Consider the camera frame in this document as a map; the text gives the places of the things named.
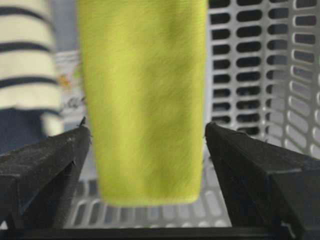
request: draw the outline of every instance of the microfiber cloth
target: microfiber cloth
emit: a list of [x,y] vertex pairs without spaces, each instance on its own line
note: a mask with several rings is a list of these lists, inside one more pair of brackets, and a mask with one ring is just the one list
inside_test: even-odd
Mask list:
[[101,197],[189,203],[201,185],[206,0],[78,0]]

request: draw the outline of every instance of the striped shirt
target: striped shirt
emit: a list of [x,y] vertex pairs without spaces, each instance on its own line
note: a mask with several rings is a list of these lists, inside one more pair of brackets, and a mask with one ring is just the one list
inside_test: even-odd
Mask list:
[[54,52],[47,0],[0,0],[0,111],[40,111],[48,136],[63,131]]

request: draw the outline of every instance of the navy stripe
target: navy stripe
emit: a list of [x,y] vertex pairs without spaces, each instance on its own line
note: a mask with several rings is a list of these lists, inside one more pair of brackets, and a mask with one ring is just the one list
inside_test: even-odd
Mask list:
[[9,42],[9,43],[0,43],[0,53],[15,51],[15,50],[38,50],[51,53],[50,49],[45,46],[36,43],[30,42]]
[[15,77],[0,80],[0,89],[22,84],[52,84],[57,85],[57,81],[46,77]]
[[35,13],[33,11],[20,8],[20,7],[14,7],[14,6],[2,6],[0,7],[0,16],[7,16],[7,15],[25,15],[30,16],[36,19],[39,19],[41,21],[44,21],[46,24],[50,25],[52,29],[54,29],[53,24],[46,19],[45,17],[41,16],[38,13]]
[[58,112],[57,110],[52,110],[52,109],[37,109],[37,111],[40,111],[44,114],[52,114],[55,115],[57,117],[61,117],[60,112]]

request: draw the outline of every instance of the striped sweater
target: striped sweater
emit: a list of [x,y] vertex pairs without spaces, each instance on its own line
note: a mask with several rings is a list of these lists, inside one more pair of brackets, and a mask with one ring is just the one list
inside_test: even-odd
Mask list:
[[[0,0],[0,138],[15,139],[9,150],[63,131],[53,34],[47,0]],[[13,127],[39,133],[20,142]]]

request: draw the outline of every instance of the white plastic laundry basket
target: white plastic laundry basket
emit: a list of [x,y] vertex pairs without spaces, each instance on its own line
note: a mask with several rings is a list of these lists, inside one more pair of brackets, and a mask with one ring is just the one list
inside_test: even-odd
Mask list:
[[[57,62],[75,85],[79,63],[73,0],[51,0]],[[205,122],[320,158],[320,3],[209,0]],[[83,113],[79,86],[65,91],[66,129]],[[193,204],[116,208],[97,192],[90,152],[66,228],[223,227],[230,221],[204,148],[202,191]]]

